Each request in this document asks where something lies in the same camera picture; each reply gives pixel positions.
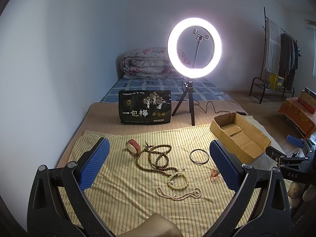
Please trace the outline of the gloved right hand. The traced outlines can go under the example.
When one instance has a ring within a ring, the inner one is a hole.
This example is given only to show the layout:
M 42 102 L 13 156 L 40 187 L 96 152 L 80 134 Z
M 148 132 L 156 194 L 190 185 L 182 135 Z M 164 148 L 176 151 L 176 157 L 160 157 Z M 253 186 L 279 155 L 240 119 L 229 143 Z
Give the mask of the gloved right hand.
M 301 201 L 310 202 L 315 198 L 315 186 L 309 185 L 308 189 L 303 191 L 303 184 L 292 182 L 288 190 L 289 204 L 292 208 L 299 206 Z

